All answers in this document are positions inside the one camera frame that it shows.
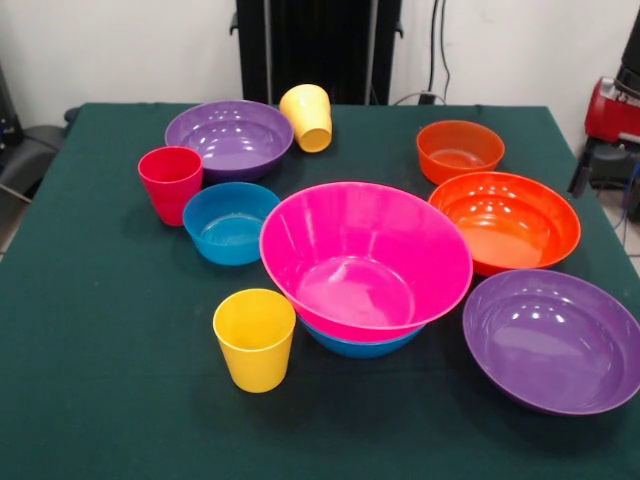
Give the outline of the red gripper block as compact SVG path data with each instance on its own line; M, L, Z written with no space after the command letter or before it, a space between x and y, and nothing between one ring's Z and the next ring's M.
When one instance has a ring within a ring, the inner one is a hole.
M639 98L618 88L613 78L600 78L592 91L585 119L588 137L606 142L630 141L639 143ZM596 142L587 139L578 156L577 166L567 192L582 196L589 183ZM636 176L626 187L624 208L638 208L640 178Z

